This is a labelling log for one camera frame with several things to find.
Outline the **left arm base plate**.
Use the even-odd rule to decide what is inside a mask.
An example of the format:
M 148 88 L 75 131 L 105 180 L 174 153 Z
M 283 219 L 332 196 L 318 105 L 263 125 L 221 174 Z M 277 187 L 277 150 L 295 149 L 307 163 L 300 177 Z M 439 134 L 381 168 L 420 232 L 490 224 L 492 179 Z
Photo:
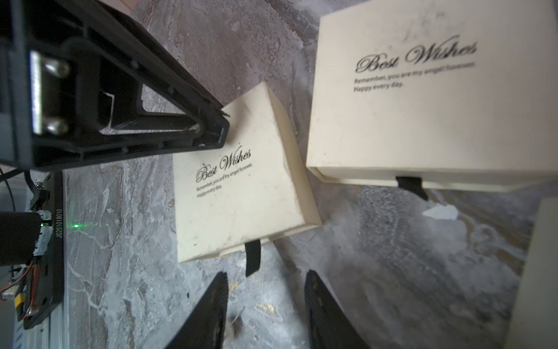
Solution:
M 26 276 L 23 328 L 30 330 L 61 304 L 65 289 L 65 189 L 63 173 L 50 172 L 33 195 L 29 211 L 39 215 L 33 268 Z

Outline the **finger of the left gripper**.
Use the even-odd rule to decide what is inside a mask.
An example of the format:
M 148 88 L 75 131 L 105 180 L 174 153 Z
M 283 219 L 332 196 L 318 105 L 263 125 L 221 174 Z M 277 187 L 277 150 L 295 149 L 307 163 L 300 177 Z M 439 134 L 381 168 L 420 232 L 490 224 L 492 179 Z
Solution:
M 65 170 L 222 148 L 211 95 L 101 1 L 1 3 L 1 162 Z

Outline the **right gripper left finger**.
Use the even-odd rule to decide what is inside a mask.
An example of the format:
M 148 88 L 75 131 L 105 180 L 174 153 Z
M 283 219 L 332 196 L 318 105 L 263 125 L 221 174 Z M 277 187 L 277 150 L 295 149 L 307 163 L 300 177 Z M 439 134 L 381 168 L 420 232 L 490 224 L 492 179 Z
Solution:
M 219 272 L 167 349 L 223 348 L 228 295 L 228 276 Z

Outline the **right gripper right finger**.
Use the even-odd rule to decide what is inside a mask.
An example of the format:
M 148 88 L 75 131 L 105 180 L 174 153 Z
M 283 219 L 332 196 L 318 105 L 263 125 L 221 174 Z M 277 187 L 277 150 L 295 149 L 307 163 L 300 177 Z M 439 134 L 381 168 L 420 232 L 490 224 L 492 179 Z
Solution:
M 314 270 L 305 279 L 305 307 L 310 348 L 369 348 Z

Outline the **small cream jewelry box front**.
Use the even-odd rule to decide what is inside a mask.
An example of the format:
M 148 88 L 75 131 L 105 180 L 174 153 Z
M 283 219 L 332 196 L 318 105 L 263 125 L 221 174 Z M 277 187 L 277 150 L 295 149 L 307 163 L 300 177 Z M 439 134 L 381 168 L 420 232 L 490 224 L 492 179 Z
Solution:
M 174 154 L 177 259 L 246 253 L 261 266 L 264 243 L 321 225 L 289 115 L 261 83 L 227 106 L 220 149 Z

